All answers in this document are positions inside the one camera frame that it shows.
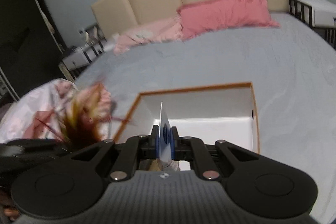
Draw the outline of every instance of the dark wardrobe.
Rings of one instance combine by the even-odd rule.
[[[0,78],[14,100],[63,77],[60,56],[35,0],[0,0]]]

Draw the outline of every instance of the bed sheet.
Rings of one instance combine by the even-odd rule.
[[[328,223],[336,217],[336,52],[291,15],[272,17],[281,28],[228,29],[120,56],[107,52],[76,84],[104,75],[122,117],[142,91],[253,82],[261,154],[315,179],[312,216]]]

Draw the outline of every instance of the gray ribbed surface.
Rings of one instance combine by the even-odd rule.
[[[136,171],[127,182],[111,183],[100,201],[72,218],[47,221],[27,216],[17,224],[127,224],[127,223],[317,223],[308,215],[290,220],[268,220],[238,208],[218,182],[200,180],[194,171],[169,173]]]

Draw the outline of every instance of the pillow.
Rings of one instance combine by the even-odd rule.
[[[182,39],[182,26],[180,16],[174,16],[128,30],[117,39],[113,52],[120,54],[132,46],[178,39]]]
[[[227,28],[280,26],[272,20],[267,0],[207,0],[183,5],[177,12],[183,40]]]

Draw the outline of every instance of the open cardboard box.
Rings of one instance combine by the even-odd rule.
[[[149,135],[159,124],[161,102],[180,137],[197,137],[212,145],[227,140],[259,153],[258,115],[250,82],[140,93],[126,117],[132,123],[123,123],[114,140],[122,143],[132,136]],[[190,169],[189,163],[180,162],[180,168]]]

